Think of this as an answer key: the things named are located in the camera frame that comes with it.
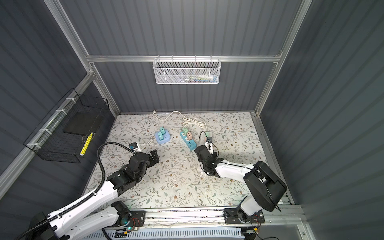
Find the pink plug adapter cube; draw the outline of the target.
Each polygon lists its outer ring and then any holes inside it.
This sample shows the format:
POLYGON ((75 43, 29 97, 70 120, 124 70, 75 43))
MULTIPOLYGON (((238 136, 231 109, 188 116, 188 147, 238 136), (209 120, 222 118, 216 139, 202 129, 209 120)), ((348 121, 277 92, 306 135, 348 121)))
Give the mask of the pink plug adapter cube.
POLYGON ((192 134, 190 132, 187 133, 187 138, 188 138, 188 140, 192 140, 193 139, 193 136, 192 136, 192 134))

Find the teal blue power strip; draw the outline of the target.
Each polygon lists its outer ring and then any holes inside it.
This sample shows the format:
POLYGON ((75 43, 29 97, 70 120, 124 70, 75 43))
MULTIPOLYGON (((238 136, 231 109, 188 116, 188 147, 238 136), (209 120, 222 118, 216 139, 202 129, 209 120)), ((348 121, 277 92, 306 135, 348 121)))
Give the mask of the teal blue power strip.
POLYGON ((184 143, 187 145, 187 147, 191 150, 194 151, 197 147, 196 142, 192 140, 188 140, 187 136, 183 133, 183 131, 180 132, 181 139, 184 141, 184 143))

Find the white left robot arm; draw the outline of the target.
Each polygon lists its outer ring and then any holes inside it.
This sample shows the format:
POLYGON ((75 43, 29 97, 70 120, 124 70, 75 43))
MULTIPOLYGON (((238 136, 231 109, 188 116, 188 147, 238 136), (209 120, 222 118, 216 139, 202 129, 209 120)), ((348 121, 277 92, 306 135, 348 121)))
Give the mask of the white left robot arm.
POLYGON ((101 187, 48 215, 39 213, 30 222, 25 240, 78 240, 106 227, 139 227, 140 218, 117 198, 135 187, 148 168, 159 163, 156 150, 134 153, 127 165, 111 174, 101 187))

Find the teal plug adapter cube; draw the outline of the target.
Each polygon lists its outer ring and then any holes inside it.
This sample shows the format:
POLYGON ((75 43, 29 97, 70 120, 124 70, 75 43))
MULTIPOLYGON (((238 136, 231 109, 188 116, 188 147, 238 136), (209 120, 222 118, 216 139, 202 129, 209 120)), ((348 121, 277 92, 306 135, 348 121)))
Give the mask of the teal plug adapter cube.
POLYGON ((157 133, 157 136, 158 136, 158 139, 159 139, 160 141, 162 141, 162 140, 165 139, 165 135, 162 135, 161 132, 158 132, 158 133, 157 133))
POLYGON ((162 135, 164 135, 166 133, 166 130, 164 127, 160 127, 160 132, 162 133, 162 135))

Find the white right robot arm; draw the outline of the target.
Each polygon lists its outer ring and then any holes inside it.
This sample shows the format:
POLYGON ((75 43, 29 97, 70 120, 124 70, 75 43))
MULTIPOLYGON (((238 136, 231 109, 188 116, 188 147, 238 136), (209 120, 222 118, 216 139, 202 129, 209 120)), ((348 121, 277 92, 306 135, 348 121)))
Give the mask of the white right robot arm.
POLYGON ((235 164, 219 158, 204 145, 195 148, 195 154, 202 170, 208 176, 227 178, 245 184, 250 192, 237 207, 238 218, 242 222, 255 213, 268 212, 278 208, 278 202, 287 191, 285 182, 265 163, 254 165, 235 164))

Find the long white power strip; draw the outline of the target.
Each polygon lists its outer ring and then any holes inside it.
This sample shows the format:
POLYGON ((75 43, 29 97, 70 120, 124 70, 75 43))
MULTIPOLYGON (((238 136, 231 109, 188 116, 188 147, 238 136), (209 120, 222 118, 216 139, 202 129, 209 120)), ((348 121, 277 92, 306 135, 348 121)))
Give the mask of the long white power strip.
POLYGON ((205 136, 205 144, 204 146, 206 147, 207 151, 209 154, 206 154, 203 152, 203 146, 199 146, 195 149, 195 152, 198 156, 198 161, 201 164, 201 169, 203 172, 206 174, 209 173, 209 170, 207 170, 207 160, 214 155, 214 144, 213 144, 213 137, 210 136, 210 134, 207 134, 205 131, 201 131, 199 134, 199 144, 201 143, 202 135, 205 136))

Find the light blue round power strip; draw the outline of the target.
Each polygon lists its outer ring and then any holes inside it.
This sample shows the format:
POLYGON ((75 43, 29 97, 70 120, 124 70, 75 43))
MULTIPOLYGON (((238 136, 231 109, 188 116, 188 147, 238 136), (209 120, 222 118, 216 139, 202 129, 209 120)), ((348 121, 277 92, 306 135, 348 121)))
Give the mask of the light blue round power strip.
POLYGON ((159 145, 165 144, 170 141, 171 136, 168 130, 163 134, 161 131, 155 133, 155 139, 159 145))

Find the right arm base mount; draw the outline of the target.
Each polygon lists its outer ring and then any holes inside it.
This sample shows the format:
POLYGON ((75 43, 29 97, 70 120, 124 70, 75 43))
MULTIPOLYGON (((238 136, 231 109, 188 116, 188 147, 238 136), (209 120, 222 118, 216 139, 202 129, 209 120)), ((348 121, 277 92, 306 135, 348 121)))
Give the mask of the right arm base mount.
POLYGON ((240 208, 225 208, 223 209, 223 216, 227 225, 265 223, 264 213, 262 210, 251 215, 247 215, 240 208))

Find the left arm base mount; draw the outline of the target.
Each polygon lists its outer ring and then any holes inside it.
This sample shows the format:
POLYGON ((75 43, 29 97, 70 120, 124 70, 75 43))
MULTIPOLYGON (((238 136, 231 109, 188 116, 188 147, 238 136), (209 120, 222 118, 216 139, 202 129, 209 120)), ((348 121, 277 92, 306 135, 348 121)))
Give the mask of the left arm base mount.
POLYGON ((146 211, 130 211, 129 214, 125 214, 119 217, 117 222, 108 228, 121 227, 121 228, 138 228, 143 227, 146 219, 146 211))

